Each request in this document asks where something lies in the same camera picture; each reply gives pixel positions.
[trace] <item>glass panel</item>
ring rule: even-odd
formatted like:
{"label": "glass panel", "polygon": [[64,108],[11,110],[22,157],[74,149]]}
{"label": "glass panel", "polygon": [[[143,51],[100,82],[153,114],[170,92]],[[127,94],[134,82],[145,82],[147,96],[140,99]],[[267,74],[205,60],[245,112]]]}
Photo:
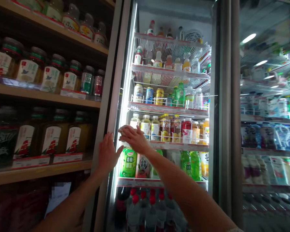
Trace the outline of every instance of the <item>glass panel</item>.
{"label": "glass panel", "polygon": [[243,229],[290,231],[290,1],[242,4],[240,40]]}

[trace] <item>wooden shelf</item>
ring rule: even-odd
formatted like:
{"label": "wooden shelf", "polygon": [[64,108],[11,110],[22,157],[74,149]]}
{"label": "wooden shelf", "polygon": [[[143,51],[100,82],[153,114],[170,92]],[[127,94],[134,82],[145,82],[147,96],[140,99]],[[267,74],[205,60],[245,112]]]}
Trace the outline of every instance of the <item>wooden shelf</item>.
{"label": "wooden shelf", "polygon": [[92,160],[0,172],[0,185],[91,169]]}
{"label": "wooden shelf", "polygon": [[108,54],[109,50],[101,47],[89,39],[82,37],[81,35],[74,33],[73,31],[68,30],[67,28],[60,26],[59,24],[52,22],[51,20],[44,18],[38,14],[35,14],[28,9],[18,6],[16,3],[13,3],[8,0],[0,0],[0,8],[6,9],[12,13],[18,14],[31,22],[38,24],[52,30],[53,32],[59,33],[65,37],[70,38],[71,40],[81,43],[89,48],[95,49],[105,55]]}
{"label": "wooden shelf", "polygon": [[101,106],[101,102],[99,101],[90,101],[90,100],[84,100],[84,99],[78,99],[78,98],[65,97],[65,96],[60,96],[58,94],[52,94],[52,93],[36,91],[36,90],[22,89],[22,88],[17,88],[17,87],[12,87],[12,86],[6,86],[3,84],[0,84],[0,94],[15,96],[15,97],[30,98],[30,99],[38,99],[38,100],[44,100],[44,101],[49,101],[49,102],[60,102],[64,104],[86,106],[86,107],[93,107],[93,108],[100,108]]}

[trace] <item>gold can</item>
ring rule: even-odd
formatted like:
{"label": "gold can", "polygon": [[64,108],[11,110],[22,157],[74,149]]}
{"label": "gold can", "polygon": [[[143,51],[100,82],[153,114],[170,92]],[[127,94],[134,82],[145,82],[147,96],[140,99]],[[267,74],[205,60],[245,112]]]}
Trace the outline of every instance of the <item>gold can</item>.
{"label": "gold can", "polygon": [[163,89],[157,89],[156,90],[155,105],[163,105],[163,99],[162,99],[163,96],[164,96],[164,90]]}

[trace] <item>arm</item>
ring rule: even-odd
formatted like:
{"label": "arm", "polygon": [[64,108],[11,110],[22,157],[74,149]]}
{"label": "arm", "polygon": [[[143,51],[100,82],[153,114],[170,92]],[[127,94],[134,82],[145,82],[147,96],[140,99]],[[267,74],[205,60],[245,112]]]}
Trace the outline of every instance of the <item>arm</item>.
{"label": "arm", "polygon": [[143,154],[154,166],[164,186],[173,195],[184,213],[192,231],[228,231],[236,228],[233,221],[195,181],[179,167],[152,149],[143,132],[127,126],[123,129],[134,151]]}
{"label": "arm", "polygon": [[78,222],[89,199],[116,165],[122,150],[123,146],[115,152],[113,133],[107,133],[103,142],[99,144],[98,168],[80,187],[48,214],[33,232],[64,232],[73,227]]}

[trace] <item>right hand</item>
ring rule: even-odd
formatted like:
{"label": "right hand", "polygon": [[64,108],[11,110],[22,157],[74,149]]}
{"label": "right hand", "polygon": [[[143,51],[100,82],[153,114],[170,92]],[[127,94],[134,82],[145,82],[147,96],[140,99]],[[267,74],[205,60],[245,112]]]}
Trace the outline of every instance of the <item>right hand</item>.
{"label": "right hand", "polygon": [[127,125],[124,127],[122,131],[125,133],[125,136],[120,136],[119,140],[126,141],[135,152],[144,155],[146,152],[152,150],[152,148],[140,127],[136,126],[136,128],[137,130],[135,131],[132,126]]}

